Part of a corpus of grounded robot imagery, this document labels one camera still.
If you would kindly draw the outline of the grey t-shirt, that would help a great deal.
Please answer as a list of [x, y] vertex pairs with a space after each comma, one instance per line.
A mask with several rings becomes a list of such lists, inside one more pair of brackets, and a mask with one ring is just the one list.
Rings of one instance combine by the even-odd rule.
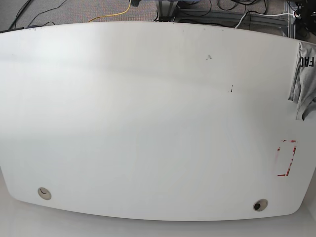
[[297, 120], [316, 110], [316, 46], [299, 42], [294, 76], [288, 97], [296, 104]]

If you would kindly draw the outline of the red tape rectangle marking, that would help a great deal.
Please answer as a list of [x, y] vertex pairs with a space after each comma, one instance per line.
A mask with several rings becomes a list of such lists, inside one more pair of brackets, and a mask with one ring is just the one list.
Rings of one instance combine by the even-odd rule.
[[276, 163], [274, 172], [278, 177], [286, 177], [292, 167], [297, 149], [296, 140], [281, 140], [276, 153]]

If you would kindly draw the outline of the aluminium frame rail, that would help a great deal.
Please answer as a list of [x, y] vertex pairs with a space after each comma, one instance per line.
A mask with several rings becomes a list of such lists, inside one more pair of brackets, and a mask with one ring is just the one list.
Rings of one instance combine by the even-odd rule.
[[296, 36], [295, 10], [286, 2], [278, 14], [268, 14], [267, 0], [229, 0], [224, 8], [219, 0], [208, 0], [206, 9], [198, 0], [157, 0], [156, 21], [206, 24], [230, 28], [270, 27], [282, 30], [285, 37]]

